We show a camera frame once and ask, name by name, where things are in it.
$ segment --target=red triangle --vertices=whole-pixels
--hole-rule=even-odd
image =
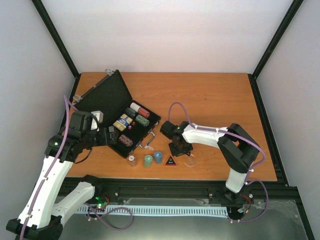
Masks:
[[[178,164],[176,163],[176,161],[174,160],[174,157],[172,155],[170,155],[168,157],[168,159],[166,160],[165,166],[178,166]]]

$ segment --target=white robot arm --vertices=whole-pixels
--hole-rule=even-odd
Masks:
[[[166,121],[160,129],[161,133],[172,140],[169,143],[169,147],[174,156],[190,155],[191,150],[193,150],[192,144],[204,144],[220,149],[230,166],[229,177],[225,186],[237,194],[241,191],[249,167],[257,158],[259,151],[241,140],[239,140],[238,145],[235,145],[234,142],[238,141],[238,139],[226,134],[228,131],[257,144],[241,126],[234,123],[230,127],[217,128],[201,126],[195,123],[190,125],[187,121],[177,126]]]
[[[102,118],[103,114],[100,111],[92,113],[77,111],[72,114],[61,154],[46,176],[62,144],[64,128],[48,141],[43,167],[32,195],[19,217],[8,221],[6,225],[8,231],[17,235],[24,232],[24,238],[31,240],[57,240],[64,225],[78,208],[93,197],[101,196],[99,178],[87,175],[71,193],[55,204],[63,180],[78,155],[84,149],[105,145],[110,140],[107,136],[110,132],[98,129],[98,123]]]

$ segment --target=case lid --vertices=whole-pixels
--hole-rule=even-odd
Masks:
[[[74,106],[80,111],[103,112],[101,126],[108,127],[131,101],[132,96],[124,79],[119,70],[115,70],[112,75],[107,75],[87,91]]]

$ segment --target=white wall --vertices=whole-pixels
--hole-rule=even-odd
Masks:
[[[74,78],[30,0],[0,1],[0,239],[39,176]]]
[[[320,1],[304,1],[258,78],[290,185],[320,239]]]
[[[80,72],[252,73],[292,0],[43,0]]]

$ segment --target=wooden table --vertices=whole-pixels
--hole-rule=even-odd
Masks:
[[[159,130],[168,119],[172,102],[182,102],[191,120],[202,126],[228,127],[240,124],[264,149],[267,160],[259,165],[250,179],[276,181],[276,173],[268,150],[266,138],[259,118],[255,99],[246,73],[160,73],[160,72],[123,72],[123,79],[134,100],[161,116],[159,125],[154,129],[155,139],[151,143],[155,151],[162,151],[163,161],[169,156],[170,142]],[[76,94],[83,95],[100,81],[106,73],[84,72],[81,75]],[[180,124],[186,121],[180,106],[174,106],[171,122]],[[219,149],[193,144],[192,154],[197,163],[188,167],[184,156],[175,157],[178,166],[164,166],[152,163],[143,167],[143,159],[153,154],[149,149],[137,148],[134,155],[138,159],[136,167],[117,155],[107,146],[95,147],[91,156],[83,163],[74,164],[69,177],[83,177],[86,174],[101,178],[139,178],[139,179],[180,179],[180,180],[226,180],[229,166]],[[78,160],[87,155],[84,151]]]

